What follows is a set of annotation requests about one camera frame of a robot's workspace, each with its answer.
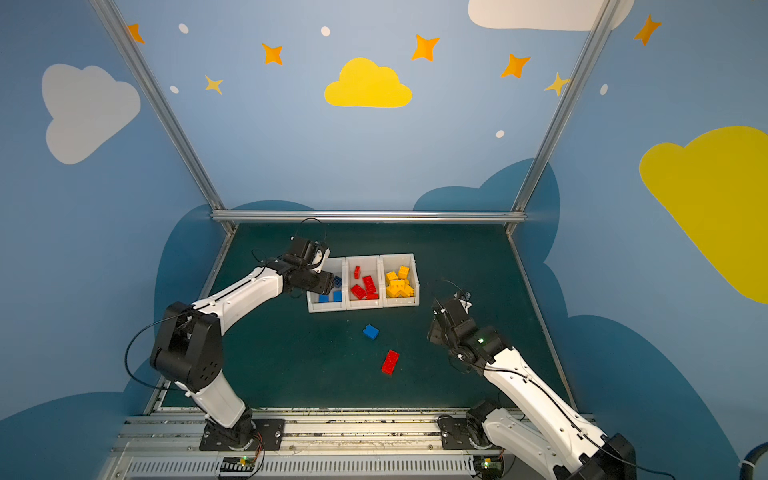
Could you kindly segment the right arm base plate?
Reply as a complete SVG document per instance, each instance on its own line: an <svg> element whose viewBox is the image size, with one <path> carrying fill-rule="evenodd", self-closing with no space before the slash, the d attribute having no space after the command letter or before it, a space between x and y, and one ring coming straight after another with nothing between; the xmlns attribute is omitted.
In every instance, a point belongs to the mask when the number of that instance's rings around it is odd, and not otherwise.
<svg viewBox="0 0 768 480"><path fill-rule="evenodd" d="M440 415L436 424L444 450L498 449L498 446L490 441L482 425L473 418Z"/></svg>

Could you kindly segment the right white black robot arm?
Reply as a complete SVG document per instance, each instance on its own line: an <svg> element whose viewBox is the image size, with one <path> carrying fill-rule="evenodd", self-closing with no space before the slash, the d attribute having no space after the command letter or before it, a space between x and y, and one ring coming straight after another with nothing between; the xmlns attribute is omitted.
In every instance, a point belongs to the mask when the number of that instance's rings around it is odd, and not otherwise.
<svg viewBox="0 0 768 480"><path fill-rule="evenodd" d="M480 328L461 294L432 306L428 339L477 372L520 410L484 401L465 418L442 415L446 449L501 449L546 479L634 479L635 449L622 435L607 436L570 407L498 331Z"/></svg>

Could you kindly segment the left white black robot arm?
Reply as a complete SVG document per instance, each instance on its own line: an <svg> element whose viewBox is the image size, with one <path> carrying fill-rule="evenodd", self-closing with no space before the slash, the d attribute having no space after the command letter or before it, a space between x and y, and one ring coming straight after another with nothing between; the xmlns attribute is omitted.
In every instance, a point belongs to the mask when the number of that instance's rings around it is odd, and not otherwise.
<svg viewBox="0 0 768 480"><path fill-rule="evenodd" d="M285 292L327 295L334 275L323 269L325 242L293 236L287 252L206 298L166 310L149 355L150 366L193 399L209 423L234 431L248 408L223 373L223 337L239 320Z"/></svg>

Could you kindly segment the long red brick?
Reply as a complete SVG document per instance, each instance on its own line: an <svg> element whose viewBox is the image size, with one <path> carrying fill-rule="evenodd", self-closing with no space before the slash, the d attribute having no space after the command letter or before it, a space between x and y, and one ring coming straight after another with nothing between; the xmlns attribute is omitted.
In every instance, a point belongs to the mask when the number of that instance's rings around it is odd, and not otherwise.
<svg viewBox="0 0 768 480"><path fill-rule="evenodd" d="M396 369L399 357L400 354L398 352L389 350L382 364L381 371L384 374L391 376Z"/></svg>
<svg viewBox="0 0 768 480"><path fill-rule="evenodd" d="M367 295L376 295L377 286L374 278L371 275L366 275L362 278L363 285Z"/></svg>

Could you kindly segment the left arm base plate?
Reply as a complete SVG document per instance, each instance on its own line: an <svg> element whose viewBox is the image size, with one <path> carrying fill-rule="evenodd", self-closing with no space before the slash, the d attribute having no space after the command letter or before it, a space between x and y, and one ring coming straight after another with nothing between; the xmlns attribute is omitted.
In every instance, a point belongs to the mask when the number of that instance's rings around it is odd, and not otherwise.
<svg viewBox="0 0 768 480"><path fill-rule="evenodd" d="M245 418L238 421L232 428L224 428L212 420L207 420L199 450L213 452L250 452L258 449L277 451L281 447L284 428L284 419Z"/></svg>

